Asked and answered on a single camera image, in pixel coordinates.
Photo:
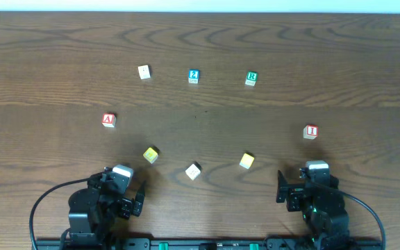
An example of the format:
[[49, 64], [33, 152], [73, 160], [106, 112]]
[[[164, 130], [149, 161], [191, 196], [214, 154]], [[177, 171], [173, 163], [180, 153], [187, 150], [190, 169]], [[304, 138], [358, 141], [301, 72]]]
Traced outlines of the red letter I block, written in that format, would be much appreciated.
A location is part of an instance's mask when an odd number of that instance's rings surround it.
[[315, 125], [306, 125], [303, 129], [303, 138], [314, 140], [319, 135], [319, 128]]

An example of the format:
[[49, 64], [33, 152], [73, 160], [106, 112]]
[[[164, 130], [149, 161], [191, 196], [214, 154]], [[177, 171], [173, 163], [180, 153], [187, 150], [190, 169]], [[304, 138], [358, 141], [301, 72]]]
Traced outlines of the red letter A block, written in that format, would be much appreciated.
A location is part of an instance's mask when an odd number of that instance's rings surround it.
[[102, 124], [108, 128], [114, 128], [116, 124], [116, 116], [113, 113], [104, 113], [102, 117]]

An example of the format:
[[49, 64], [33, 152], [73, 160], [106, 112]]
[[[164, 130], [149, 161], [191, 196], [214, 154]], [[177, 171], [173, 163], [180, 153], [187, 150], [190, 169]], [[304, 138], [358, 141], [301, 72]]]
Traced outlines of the blue number 2 block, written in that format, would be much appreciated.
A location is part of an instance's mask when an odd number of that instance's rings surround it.
[[188, 83], [197, 84], [199, 82], [199, 70], [190, 69], [188, 72]]

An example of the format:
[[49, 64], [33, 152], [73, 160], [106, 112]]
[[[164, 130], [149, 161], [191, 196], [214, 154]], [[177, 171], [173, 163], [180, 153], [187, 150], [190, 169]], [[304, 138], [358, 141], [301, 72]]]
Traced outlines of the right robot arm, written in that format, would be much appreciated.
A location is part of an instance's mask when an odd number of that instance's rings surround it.
[[297, 241], [295, 249], [350, 249], [349, 216], [344, 198], [336, 192], [338, 180], [327, 169], [302, 168], [304, 183], [288, 183], [278, 172], [276, 201], [289, 212], [301, 212], [310, 235]]

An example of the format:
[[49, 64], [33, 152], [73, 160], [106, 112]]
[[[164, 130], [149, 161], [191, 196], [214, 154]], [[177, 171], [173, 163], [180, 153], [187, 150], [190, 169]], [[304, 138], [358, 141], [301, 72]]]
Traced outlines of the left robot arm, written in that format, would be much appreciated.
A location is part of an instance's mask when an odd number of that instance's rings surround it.
[[60, 249], [121, 249], [124, 241], [117, 239], [112, 227], [118, 218], [140, 216], [145, 199], [146, 183], [135, 198], [124, 195], [131, 173], [120, 174], [107, 169], [89, 177], [87, 187], [69, 198], [69, 228], [60, 239]]

